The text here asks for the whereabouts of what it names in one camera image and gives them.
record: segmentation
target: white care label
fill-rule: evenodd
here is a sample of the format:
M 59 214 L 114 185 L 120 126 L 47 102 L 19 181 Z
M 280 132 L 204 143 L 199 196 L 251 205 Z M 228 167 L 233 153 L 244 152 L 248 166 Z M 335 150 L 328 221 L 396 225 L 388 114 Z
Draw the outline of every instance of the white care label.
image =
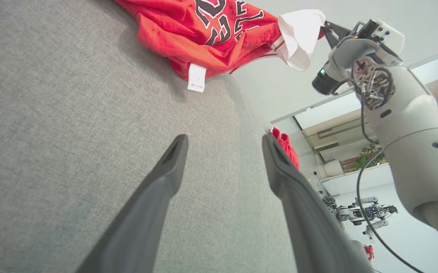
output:
M 189 67 L 189 82 L 187 89 L 197 92 L 204 92 L 205 87 L 205 67 L 197 64 L 190 64 Z

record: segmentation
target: exposed wiring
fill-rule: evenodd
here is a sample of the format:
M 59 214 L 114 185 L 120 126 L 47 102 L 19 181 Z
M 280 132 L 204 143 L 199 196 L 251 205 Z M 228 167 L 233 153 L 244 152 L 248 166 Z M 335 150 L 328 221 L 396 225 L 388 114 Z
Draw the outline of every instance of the exposed wiring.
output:
M 391 214 L 389 214 L 388 216 L 384 217 L 384 219 L 387 219 L 387 218 L 389 218 L 389 216 L 391 216 L 391 215 L 393 215 L 393 214 L 392 214 L 392 213 L 391 213 Z
M 354 85 L 354 91 L 356 92 L 356 93 L 358 93 L 359 95 L 362 95 L 362 92 L 361 92 L 361 90 L 359 89 L 359 85 L 356 83 L 356 81 L 354 80 L 354 64 L 352 64 L 352 67 L 351 67 L 351 79 L 349 79 L 350 80 L 350 82 Z
M 366 133 L 366 129 L 364 128 L 364 98 L 365 98 L 365 96 L 366 96 L 366 92 L 363 92 L 361 95 L 361 130 L 362 130 L 362 134 L 370 143 L 378 145 L 379 141 L 370 139 L 368 134 Z
M 382 71 L 384 73 L 387 74 L 388 76 L 388 89 L 386 90 L 386 93 L 383 92 L 384 95 L 384 101 L 383 103 L 379 106 L 383 106 L 384 104 L 386 104 L 386 102 L 388 102 L 389 96 L 391 95 L 391 92 L 393 91 L 393 76 L 391 75 L 391 72 L 389 72 L 389 70 L 387 70 L 384 67 L 376 67 L 374 69 L 375 71 Z
M 376 159 L 382 152 L 384 151 L 384 149 L 379 150 L 373 157 L 371 157 L 369 159 L 369 161 L 363 166 L 363 168 L 361 169 L 361 171 L 359 172 L 359 176 L 358 176 L 358 182 L 356 185 L 356 194 L 358 197 L 358 200 L 361 200 L 361 194 L 360 194 L 360 184 L 361 184 L 361 176 L 362 173 L 364 172 L 364 170 L 367 168 L 367 166 L 369 166 L 369 164 L 374 161 L 374 159 Z M 416 268 L 415 266 L 413 266 L 412 264 L 410 264 L 409 262 L 405 261 L 403 258 L 401 258 L 401 256 L 399 256 L 396 252 L 394 252 L 394 250 L 391 249 L 391 247 L 388 246 L 388 244 L 386 244 L 386 242 L 384 242 L 384 240 L 381 238 L 381 236 L 377 233 L 377 231 L 373 228 L 371 222 L 369 221 L 368 217 L 366 216 L 366 212 L 364 211 L 364 208 L 362 206 L 362 203 L 359 203 L 359 207 L 360 207 L 360 211 L 362 216 L 364 217 L 364 219 L 366 220 L 366 223 L 368 224 L 369 228 L 371 229 L 372 233 L 374 233 L 374 235 L 377 237 L 377 239 L 384 245 L 384 247 L 386 247 L 386 249 L 391 252 L 391 254 L 393 254 L 396 258 L 398 258 L 398 260 L 400 260 L 403 264 L 405 264 L 406 266 L 408 266 L 409 268 L 411 268 L 412 270 L 415 270 L 418 273 L 424 273 L 423 271 L 419 270 L 418 268 Z
M 370 82 L 370 85 L 369 85 L 369 90 L 372 89 L 372 85 L 374 84 L 374 79 L 376 78 L 376 76 L 377 76 L 377 71 L 374 72 L 374 75 L 371 77 L 371 82 Z

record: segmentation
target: red cloth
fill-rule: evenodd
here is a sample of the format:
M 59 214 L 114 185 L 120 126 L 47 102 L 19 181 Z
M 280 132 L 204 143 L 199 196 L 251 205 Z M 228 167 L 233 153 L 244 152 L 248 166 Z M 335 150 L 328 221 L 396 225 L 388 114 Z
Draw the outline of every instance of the red cloth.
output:
M 297 170 L 300 170 L 300 162 L 298 160 L 297 153 L 295 152 L 293 147 L 290 146 L 290 137 L 286 133 L 281 133 L 280 130 L 276 127 L 273 127 L 270 135 L 276 138 L 280 146 L 290 158 L 291 162 L 294 164 Z
M 374 249 L 372 248 L 372 245 L 364 245 L 364 250 L 366 250 L 368 260 L 372 261 L 372 259 L 374 259 Z
M 208 78 L 265 55 L 281 36 L 275 16 L 241 0 L 116 2 L 138 21 L 139 41 L 168 57 L 184 80 L 190 63 Z

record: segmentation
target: clothing tag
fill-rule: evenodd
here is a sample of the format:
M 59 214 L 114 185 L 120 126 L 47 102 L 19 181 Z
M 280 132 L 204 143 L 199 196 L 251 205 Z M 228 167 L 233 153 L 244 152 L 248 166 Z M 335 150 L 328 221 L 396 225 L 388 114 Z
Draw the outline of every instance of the clothing tag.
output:
M 297 71 L 310 66 L 313 50 L 317 43 L 320 27 L 325 25 L 325 15 L 320 10 L 299 10 L 280 15 L 278 27 L 285 41 L 278 43 L 275 52 L 284 62 Z
M 190 64 L 189 67 L 189 82 L 187 89 L 197 92 L 204 92 L 205 87 L 205 67 L 197 64 Z

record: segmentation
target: jersey number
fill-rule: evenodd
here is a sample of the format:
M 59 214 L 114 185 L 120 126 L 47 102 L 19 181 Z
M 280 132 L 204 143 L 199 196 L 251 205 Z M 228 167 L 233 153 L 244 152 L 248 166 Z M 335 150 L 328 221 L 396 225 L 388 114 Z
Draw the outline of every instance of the jersey number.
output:
M 247 13 L 247 9 L 243 7 L 244 4 L 245 2 L 241 0 L 235 1 L 236 21 L 234 23 L 234 34 L 236 41 L 239 40 L 243 32 L 257 27 L 253 26 L 244 30 L 242 22 L 252 21 L 264 17 L 264 13 L 262 10 L 260 10 L 258 14 L 251 17 L 240 17 L 241 15 L 245 15 Z M 218 43 L 225 43 L 231 38 L 231 26 L 229 25 L 227 15 L 223 13 L 224 7 L 226 7 L 226 0 L 217 0 L 217 5 L 212 4 L 208 0 L 195 0 L 195 14 L 197 15 L 197 17 L 199 17 L 200 21 L 202 21 L 206 29 L 209 29 L 210 21 L 205 14 L 209 15 L 209 17 L 211 17 L 212 19 L 215 19 L 219 14 L 221 14 L 221 16 L 219 16 L 219 19 L 217 20 L 221 28 L 219 29 L 219 31 L 217 31 L 214 26 L 210 28 L 211 35 L 209 36 L 209 39 L 205 42 L 206 45 L 213 46 Z

